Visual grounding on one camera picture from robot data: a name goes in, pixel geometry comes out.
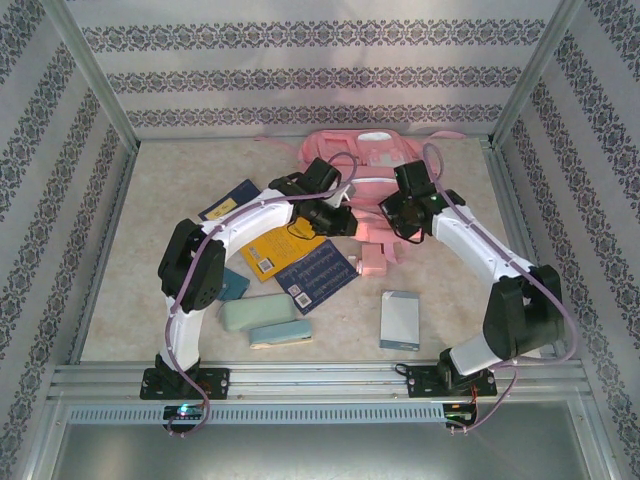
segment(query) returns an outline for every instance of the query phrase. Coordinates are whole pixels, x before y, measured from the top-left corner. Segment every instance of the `patterned wallpaper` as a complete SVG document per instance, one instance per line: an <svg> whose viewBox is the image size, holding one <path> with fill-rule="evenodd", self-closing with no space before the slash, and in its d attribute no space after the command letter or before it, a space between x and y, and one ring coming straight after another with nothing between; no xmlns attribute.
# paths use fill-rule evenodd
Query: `patterned wallpaper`
<svg viewBox="0 0 640 480"><path fill-rule="evenodd" d="M129 156L35 0L0 1L0 478L65 363Z"/></svg>
<svg viewBox="0 0 640 480"><path fill-rule="evenodd" d="M502 146L536 253L580 322L623 478L640 478L639 32L633 2L586 2Z"/></svg>
<svg viewBox="0 0 640 480"><path fill-rule="evenodd" d="M76 0L142 138L491 133L558 0Z"/></svg>

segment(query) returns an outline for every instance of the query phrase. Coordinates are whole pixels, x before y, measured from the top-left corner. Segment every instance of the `beige tabletop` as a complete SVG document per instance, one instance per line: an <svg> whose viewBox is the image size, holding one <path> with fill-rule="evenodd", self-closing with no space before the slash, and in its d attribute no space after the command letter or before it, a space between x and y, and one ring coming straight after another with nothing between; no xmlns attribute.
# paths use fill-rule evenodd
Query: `beige tabletop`
<svg viewBox="0 0 640 480"><path fill-rule="evenodd" d="M301 139L291 138L293 145ZM506 235L480 143L438 140L445 158L443 183L455 189L478 218L506 244ZM167 321L157 267L180 220L197 213L249 178L266 188L296 170L285 150L252 139L143 142L111 248L82 354L83 361L152 360ZM360 244L332 239L345 255ZM383 278L358 277L312 310L313 342L251 350L246 332L228 333L216 318L219 302L207 311L200 337L206 361L366 361L435 359L446 347L481 329L489 286L447 247L427 238L412 246L401 265ZM227 266L251 280L245 294L281 293L274 279L260 283L240 254ZM420 351L381 349L380 301L385 290L420 294Z"/></svg>

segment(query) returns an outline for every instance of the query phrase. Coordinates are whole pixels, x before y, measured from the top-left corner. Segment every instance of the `dark blue book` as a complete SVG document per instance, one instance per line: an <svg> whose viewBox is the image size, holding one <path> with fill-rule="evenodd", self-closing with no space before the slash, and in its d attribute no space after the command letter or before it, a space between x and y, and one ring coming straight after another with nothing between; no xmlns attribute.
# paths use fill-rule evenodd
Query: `dark blue book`
<svg viewBox="0 0 640 480"><path fill-rule="evenodd" d="M279 273L276 281L293 297L303 315L356 278L358 273L333 242L326 240L309 255Z"/></svg>
<svg viewBox="0 0 640 480"><path fill-rule="evenodd" d="M247 179L209 208L200 212L198 217L200 217L200 220L215 220L229 213L234 208L250 202L258 195L260 195L258 187L256 187L251 180Z"/></svg>

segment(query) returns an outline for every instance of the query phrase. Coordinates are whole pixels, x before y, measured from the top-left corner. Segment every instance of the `aluminum frame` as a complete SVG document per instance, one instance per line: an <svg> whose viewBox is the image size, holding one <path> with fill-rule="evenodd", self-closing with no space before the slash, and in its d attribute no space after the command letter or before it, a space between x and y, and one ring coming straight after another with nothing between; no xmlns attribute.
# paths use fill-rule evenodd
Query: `aluminum frame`
<svg viewBox="0 0 640 480"><path fill-rule="evenodd" d="M411 399L404 377L394 371L397 362L367 363L205 363L205 367L225 367L231 370L229 398L215 401L214 407L224 409L257 408L263 411L306 405L321 409L327 405L389 408L397 406L439 408L444 403L468 401L468 398ZM429 362L408 362L424 364ZM22 478L44 480L52 478L56 459L63 446L67 425L73 424L73 412L87 407L96 410L119 407L120 410L140 406L163 406L180 402L143 401L138 397L140 382L148 363L85 363L59 366L52 376L44 412L36 431L32 449ZM520 379L507 402L565 402L579 439L585 464L593 479L620 479L612 457L604 427L591 395L586 373L579 360L560 366L520 365ZM507 370L496 372L498 391L511 380ZM481 404L491 404L494 398L480 398ZM143 423L162 423L159 416ZM401 416L389 422L407 421ZM113 423L123 423L114 419ZM109 423L104 419L96 424Z"/></svg>

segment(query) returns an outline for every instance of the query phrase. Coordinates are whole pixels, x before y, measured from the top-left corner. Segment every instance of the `purple cable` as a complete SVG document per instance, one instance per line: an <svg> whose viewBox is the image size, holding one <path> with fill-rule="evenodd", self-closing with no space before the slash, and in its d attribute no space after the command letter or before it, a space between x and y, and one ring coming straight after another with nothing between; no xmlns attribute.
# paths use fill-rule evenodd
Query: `purple cable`
<svg viewBox="0 0 640 480"><path fill-rule="evenodd" d="M284 196L284 197L277 197L277 198L269 198L267 200L264 200L262 202L256 202L256 203L252 203L251 205L248 205L244 208L240 208L238 209L236 212L233 212L231 215L229 215L229 218L225 219L223 222L221 222L219 225L216 225L213 230L211 232L209 232L209 234L204 238L204 240L202 241L202 243L200 244L200 246L198 247L198 250L196 251L196 254L193 257L193 260L191 261L191 265L189 266L189 269L187 270L187 274L184 277L184 281L182 282L182 286L180 287L180 291L178 292L178 295L176 296L175 301L173 302L173 305L171 306L171 308L169 309L169 318L167 319L167 324L165 326L164 329L164 341L165 344L167 346L167 354L169 355L169 359L171 360L171 363L173 364L173 368L178 372L178 374L180 374L180 376L189 384L191 385L194 390L196 390L201 396L202 396L202 400L203 400L203 404L204 404L204 414L202 416L202 420L200 420L200 423L198 423L195 427L193 427L191 430L187 431L187 432L183 432L180 434L181 438L186 437L187 435L191 435L192 433L197 432L198 430L200 430L206 423L207 420L209 418L209 414L211 412L211 402L209 401L209 397L207 396L207 393L200 387L200 385L198 385L196 382L194 382L189 375L186 374L186 372L180 367L180 365L178 365L178 360L176 359L174 353L173 353L173 346L171 345L171 327L173 325L173 319L176 316L176 313L178 312L178 308L180 308L180 303L182 302L182 299L184 298L184 295L187 291L187 288L189 287L189 283L191 282L191 278L193 277L193 272L196 269L196 266L198 265L198 262L200 261L200 257L202 256L202 252L204 252L205 247L207 246L207 244L209 243L209 241L213 238L213 236L222 231L227 225L229 225L231 222L233 222L236 218L238 218L239 216L250 212L251 210L254 210L256 208L261 208L264 207L265 205L271 205L273 203L280 203L280 202L289 202L289 201L298 201L298 200L313 200L313 199L317 199L317 198L328 198L331 197L332 195L338 193L345 185L349 185L351 184L351 181L355 178L356 176L356 171L358 170L358 160L356 159L355 156L353 156L351 153L349 152L338 152L335 155L333 155L329 161L327 163L332 163L337 157L342 156L342 155L346 155L347 157L349 157L351 159L351 161L353 162L353 170L351 171L351 173L349 174L349 177L342 182L340 185L338 185L336 188L332 189L332 190L328 190L326 192L321 192L321 193L311 193L308 195L292 195L292 196ZM173 435L175 432L171 429L171 424L173 423L173 420L176 417L172 417L169 422L167 423L167 429L169 431L169 435Z"/></svg>
<svg viewBox="0 0 640 480"><path fill-rule="evenodd" d="M497 245L491 239L491 237L489 237L481 228L479 228L476 224L474 224L464 213L462 213L462 211L456 206L456 204L454 204L453 201L451 201L451 198L449 197L449 195L447 194L445 189L442 187L442 184L440 183L440 180L438 179L438 177L436 175L434 175L433 170L431 169L431 166L429 165L429 161L427 159L427 149L429 147L431 147L431 149L436 153L436 155L438 156L438 160L443 165L444 161L443 161L443 158L442 158L442 153L440 152L440 149L437 146L435 146L434 144L432 144L432 143L425 143L425 145L423 147L423 150L422 150L423 160L424 160L425 165L427 166L427 172L429 173L429 178L430 178L431 182L435 185L436 190L438 191L438 193L440 195L442 195L442 198L444 198L444 200L447 203L447 205L449 207L451 207L451 209L456 213L456 215L458 215L458 217L463 221L463 223L468 225L469 228L471 228L474 232L476 232L478 234L478 236L480 238L482 238L487 243L487 245L489 245L498 255L500 255L500 257L506 263L508 263L510 266L512 266L514 268L514 270L516 270L520 275L522 275L524 278L526 278L528 282L530 282L533 286L535 286L538 290L540 290L540 292L542 292L542 294L545 297L547 297L551 301L551 303L553 303L553 305L558 309L558 311L564 317L564 320L566 321L567 325L569 326L569 330L571 332L571 344L570 344L569 349L565 352L565 354L562 357L554 358L554 359L541 359L541 358L533 358L533 357L521 356L519 358L525 359L527 361L530 361L531 363L543 364L543 365L558 365L558 364L566 362L567 360L569 360L575 354L577 346L578 346L578 327L576 326L575 321L573 320L573 318L569 314L569 311L565 308L564 305L562 305L562 302L560 302L560 300L558 300L555 297L555 295L553 295L549 291L549 289L547 287L542 285L542 283L540 283L538 280L536 280L529 272L527 272L524 268L522 268L516 262L512 261L511 257L509 256L509 254L507 252L505 252L499 245ZM482 419L480 419L479 421L474 423L472 426L462 428L461 429L462 431L464 431L465 433L466 432L470 432L470 431L474 430L475 428L479 427L480 425L482 425L484 422L486 422L489 419L489 417L491 417L491 415L493 415L495 413L495 411L502 404L504 399L507 398L507 396L509 395L509 393L513 389L513 386L516 384L516 381L518 380L518 369L515 366L515 361L516 361L516 359L505 360L504 362L499 362L499 363L489 367L489 368L494 369L494 370L497 370L499 368L513 368L514 369L513 380L511 380L511 383L509 384L507 389L503 392L503 394L500 395L500 398L498 398L498 400L493 405L493 407L491 408L489 413L487 413L487 415L482 417Z"/></svg>

